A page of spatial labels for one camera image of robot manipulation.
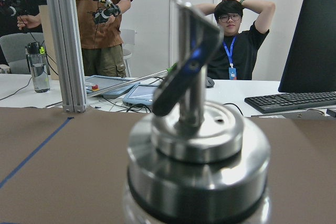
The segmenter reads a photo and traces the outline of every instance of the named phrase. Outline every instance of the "white chair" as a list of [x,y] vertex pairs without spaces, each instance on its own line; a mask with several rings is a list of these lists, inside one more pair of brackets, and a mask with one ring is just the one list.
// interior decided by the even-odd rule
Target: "white chair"
[[120,29],[120,32],[121,39],[124,41],[124,43],[122,44],[122,54],[126,65],[127,76],[132,77],[129,63],[129,60],[132,57],[132,51],[128,48],[125,48],[125,45],[135,45],[136,32],[132,29]]

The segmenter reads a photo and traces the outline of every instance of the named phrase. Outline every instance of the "glasses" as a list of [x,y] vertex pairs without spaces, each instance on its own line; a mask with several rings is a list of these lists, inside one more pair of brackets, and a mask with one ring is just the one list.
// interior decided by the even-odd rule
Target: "glasses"
[[240,15],[238,13],[232,13],[230,15],[222,15],[221,17],[219,17],[219,19],[221,20],[221,22],[227,22],[230,18],[233,21],[237,21],[237,20],[240,19]]

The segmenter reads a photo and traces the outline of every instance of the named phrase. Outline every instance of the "bottle cap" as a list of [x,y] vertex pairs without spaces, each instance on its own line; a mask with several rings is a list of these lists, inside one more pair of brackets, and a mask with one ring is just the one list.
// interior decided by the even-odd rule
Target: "bottle cap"
[[39,54],[39,48],[40,48],[40,45],[38,42],[32,42],[26,46],[26,49],[29,55]]

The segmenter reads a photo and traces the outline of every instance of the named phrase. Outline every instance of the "black keyboard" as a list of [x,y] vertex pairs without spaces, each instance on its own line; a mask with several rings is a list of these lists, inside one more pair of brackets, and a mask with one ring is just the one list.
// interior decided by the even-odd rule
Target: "black keyboard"
[[247,97],[244,101],[265,114],[333,105],[336,104],[336,92],[282,93]]

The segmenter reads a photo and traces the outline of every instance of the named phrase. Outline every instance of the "black t-shirt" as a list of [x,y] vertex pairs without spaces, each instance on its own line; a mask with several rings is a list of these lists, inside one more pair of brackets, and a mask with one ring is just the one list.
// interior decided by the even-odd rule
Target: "black t-shirt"
[[[252,72],[257,60],[257,52],[264,42],[267,34],[261,34],[253,23],[250,30],[237,34],[233,45],[232,61],[236,68],[237,80],[251,80]],[[224,36],[224,42],[230,51],[230,45],[234,36]],[[207,75],[215,80],[229,80],[229,59],[224,45],[222,45],[216,54],[208,63]]]

